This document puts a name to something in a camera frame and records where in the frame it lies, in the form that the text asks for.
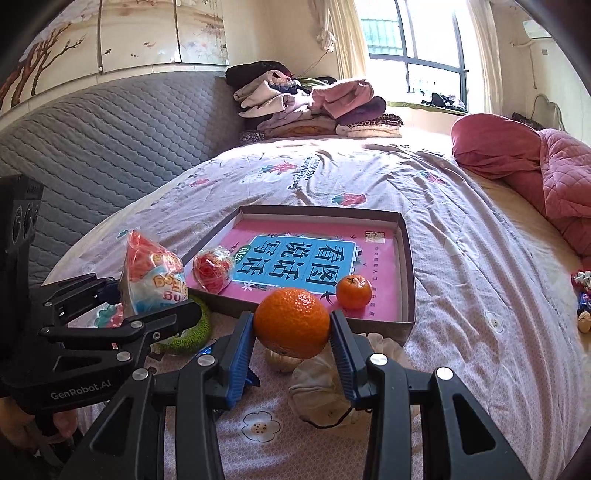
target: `mandarin orange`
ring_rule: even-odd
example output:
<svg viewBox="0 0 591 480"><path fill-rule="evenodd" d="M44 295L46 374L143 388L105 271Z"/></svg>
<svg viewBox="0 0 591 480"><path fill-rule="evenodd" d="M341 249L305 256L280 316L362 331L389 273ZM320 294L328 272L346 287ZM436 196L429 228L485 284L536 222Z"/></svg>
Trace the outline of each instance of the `mandarin orange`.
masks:
<svg viewBox="0 0 591 480"><path fill-rule="evenodd" d="M371 283L361 275L347 275L336 284L336 298L346 309L362 309L371 297Z"/></svg>
<svg viewBox="0 0 591 480"><path fill-rule="evenodd" d="M254 331L269 350L294 358L318 355L329 339L329 313L314 295L300 288L280 288L255 311Z"/></svg>

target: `white flower pattern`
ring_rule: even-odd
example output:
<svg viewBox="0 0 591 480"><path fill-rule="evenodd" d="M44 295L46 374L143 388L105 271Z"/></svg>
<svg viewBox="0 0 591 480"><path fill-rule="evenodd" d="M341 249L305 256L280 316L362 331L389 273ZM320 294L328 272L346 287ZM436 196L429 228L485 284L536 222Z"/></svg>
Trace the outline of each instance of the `white flower pattern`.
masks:
<svg viewBox="0 0 591 480"><path fill-rule="evenodd" d="M249 413L243 422L246 425L242 427L242 434L253 442L272 442L281 430L279 422L267 411Z"/></svg>

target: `pink quilt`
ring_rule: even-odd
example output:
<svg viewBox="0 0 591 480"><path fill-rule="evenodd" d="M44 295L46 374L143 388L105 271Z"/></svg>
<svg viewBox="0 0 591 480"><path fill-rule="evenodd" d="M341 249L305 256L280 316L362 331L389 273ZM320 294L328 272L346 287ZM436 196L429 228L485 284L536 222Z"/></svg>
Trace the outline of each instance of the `pink quilt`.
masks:
<svg viewBox="0 0 591 480"><path fill-rule="evenodd" d="M503 179L564 236L591 268L591 148L566 132L477 113L452 128L453 155L467 170Z"/></svg>

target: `window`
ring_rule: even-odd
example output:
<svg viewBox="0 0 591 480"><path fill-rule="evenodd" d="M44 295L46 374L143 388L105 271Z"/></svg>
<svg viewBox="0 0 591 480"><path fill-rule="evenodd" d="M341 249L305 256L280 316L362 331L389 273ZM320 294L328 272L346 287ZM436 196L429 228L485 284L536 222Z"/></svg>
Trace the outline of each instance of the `window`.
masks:
<svg viewBox="0 0 591 480"><path fill-rule="evenodd" d="M388 100L407 93L455 95L467 104L466 66L455 0L356 0L374 88Z"/></svg>

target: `human hand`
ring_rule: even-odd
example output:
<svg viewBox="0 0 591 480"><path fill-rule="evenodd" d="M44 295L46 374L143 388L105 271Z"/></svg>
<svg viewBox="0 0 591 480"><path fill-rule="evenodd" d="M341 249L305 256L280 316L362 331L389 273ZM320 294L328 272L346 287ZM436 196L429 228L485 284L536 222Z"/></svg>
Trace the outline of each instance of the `human hand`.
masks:
<svg viewBox="0 0 591 480"><path fill-rule="evenodd" d="M16 447L21 449L37 447L35 440L25 429L25 425L34 419L33 415L23 412L13 398L0 398L0 432ZM78 427L76 411L54 413L53 424L62 437L71 437Z"/></svg>

